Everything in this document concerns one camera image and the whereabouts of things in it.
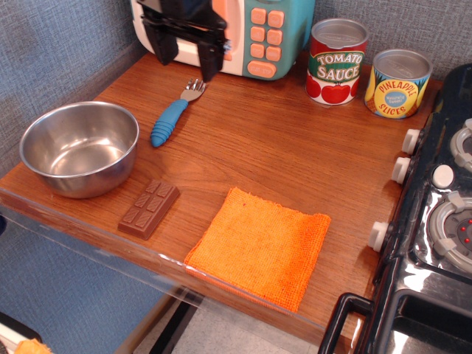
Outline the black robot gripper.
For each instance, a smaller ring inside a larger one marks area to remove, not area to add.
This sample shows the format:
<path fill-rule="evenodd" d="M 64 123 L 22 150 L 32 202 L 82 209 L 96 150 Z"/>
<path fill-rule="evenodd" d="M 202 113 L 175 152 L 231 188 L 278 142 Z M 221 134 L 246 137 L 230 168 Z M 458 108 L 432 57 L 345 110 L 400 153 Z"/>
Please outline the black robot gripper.
<path fill-rule="evenodd" d="M 163 65 L 178 54 L 177 40 L 197 44 L 201 74 L 210 82 L 222 69 L 227 23 L 211 1 L 138 1 L 141 23 L 155 56 Z"/>

